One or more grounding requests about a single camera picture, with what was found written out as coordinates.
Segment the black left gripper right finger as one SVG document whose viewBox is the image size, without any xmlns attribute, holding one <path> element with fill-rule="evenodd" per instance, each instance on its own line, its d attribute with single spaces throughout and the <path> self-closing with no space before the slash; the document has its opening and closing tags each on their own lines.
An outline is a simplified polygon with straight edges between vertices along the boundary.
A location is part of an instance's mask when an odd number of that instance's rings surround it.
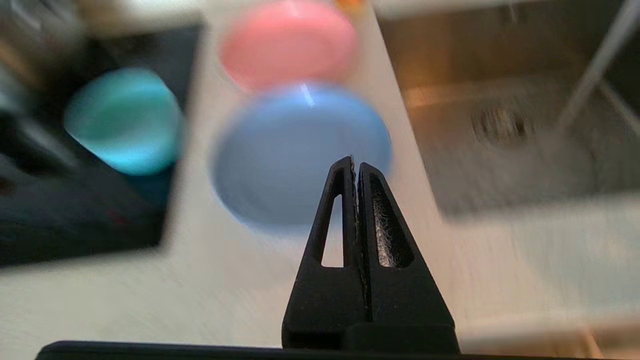
<svg viewBox="0 0 640 360">
<path fill-rule="evenodd" d="M 380 170 L 358 171 L 358 244 L 366 321 L 350 349 L 366 353 L 459 353 L 455 322 Z"/>
</svg>

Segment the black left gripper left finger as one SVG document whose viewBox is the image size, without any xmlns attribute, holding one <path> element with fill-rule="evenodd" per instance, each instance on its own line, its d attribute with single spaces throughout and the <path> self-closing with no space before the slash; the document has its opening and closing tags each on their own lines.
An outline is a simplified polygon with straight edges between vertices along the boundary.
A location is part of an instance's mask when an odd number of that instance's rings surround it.
<svg viewBox="0 0 640 360">
<path fill-rule="evenodd" d="M 342 198 L 343 265 L 332 268 L 322 260 L 337 197 Z M 368 319 L 357 217 L 354 162 L 346 156 L 327 174 L 282 320 L 283 348 L 338 350 L 347 329 Z"/>
</svg>

